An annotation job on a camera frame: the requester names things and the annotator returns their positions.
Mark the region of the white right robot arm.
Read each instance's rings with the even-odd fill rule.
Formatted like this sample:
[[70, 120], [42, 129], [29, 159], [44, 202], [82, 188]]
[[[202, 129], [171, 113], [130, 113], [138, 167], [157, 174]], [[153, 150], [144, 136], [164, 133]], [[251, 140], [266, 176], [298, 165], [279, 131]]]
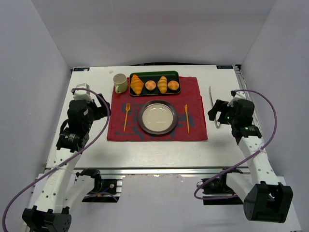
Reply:
[[211, 121], [230, 125], [237, 145], [247, 159], [251, 181], [232, 169], [225, 175], [226, 185], [243, 202], [244, 214], [251, 221], [284, 223], [293, 198], [290, 186], [283, 185], [274, 173], [258, 127], [253, 125], [254, 103], [235, 98], [217, 100], [208, 116]]

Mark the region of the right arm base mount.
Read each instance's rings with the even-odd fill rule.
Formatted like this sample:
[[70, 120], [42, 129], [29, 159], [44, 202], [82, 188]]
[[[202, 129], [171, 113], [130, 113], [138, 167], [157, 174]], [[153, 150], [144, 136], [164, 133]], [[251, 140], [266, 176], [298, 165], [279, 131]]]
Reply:
[[223, 169], [223, 175], [197, 182], [194, 197], [204, 205], [242, 205], [253, 187], [239, 169]]

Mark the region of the metal serving tongs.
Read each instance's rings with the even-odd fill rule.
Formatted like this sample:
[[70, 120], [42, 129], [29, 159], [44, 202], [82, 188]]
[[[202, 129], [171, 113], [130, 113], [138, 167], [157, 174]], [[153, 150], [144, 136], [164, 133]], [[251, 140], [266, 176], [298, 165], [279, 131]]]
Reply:
[[[211, 106], [213, 107], [214, 103], [213, 103], [213, 99], [212, 99], [211, 86], [209, 86], [208, 92], [209, 92], [210, 103], [211, 103]], [[220, 123], [218, 123], [216, 118], [214, 119], [214, 124], [215, 124], [215, 127], [217, 129], [220, 128]]]

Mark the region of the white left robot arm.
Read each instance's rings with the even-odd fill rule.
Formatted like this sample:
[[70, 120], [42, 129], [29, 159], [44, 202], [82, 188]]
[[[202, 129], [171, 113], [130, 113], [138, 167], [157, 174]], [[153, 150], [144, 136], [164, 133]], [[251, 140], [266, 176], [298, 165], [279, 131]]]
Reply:
[[56, 143], [53, 168], [43, 175], [46, 178], [41, 194], [31, 209], [24, 209], [22, 219], [32, 232], [67, 232], [75, 203], [83, 201], [89, 193], [102, 188], [101, 173], [96, 169], [84, 169], [76, 173], [77, 182], [68, 189], [74, 168], [86, 146], [92, 145], [89, 133], [96, 120], [111, 116], [110, 104], [102, 94], [97, 94], [100, 106], [89, 92], [73, 93], [67, 110], [68, 118], [60, 127]]

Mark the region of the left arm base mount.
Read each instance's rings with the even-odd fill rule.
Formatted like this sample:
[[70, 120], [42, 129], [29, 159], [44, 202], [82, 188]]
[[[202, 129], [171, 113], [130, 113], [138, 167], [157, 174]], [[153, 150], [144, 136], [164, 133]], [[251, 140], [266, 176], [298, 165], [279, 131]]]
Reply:
[[89, 176], [94, 180], [94, 187], [83, 198], [84, 203], [117, 203], [119, 196], [117, 195], [117, 180], [102, 178], [101, 173], [97, 169], [84, 169], [77, 172], [76, 178], [80, 176]]

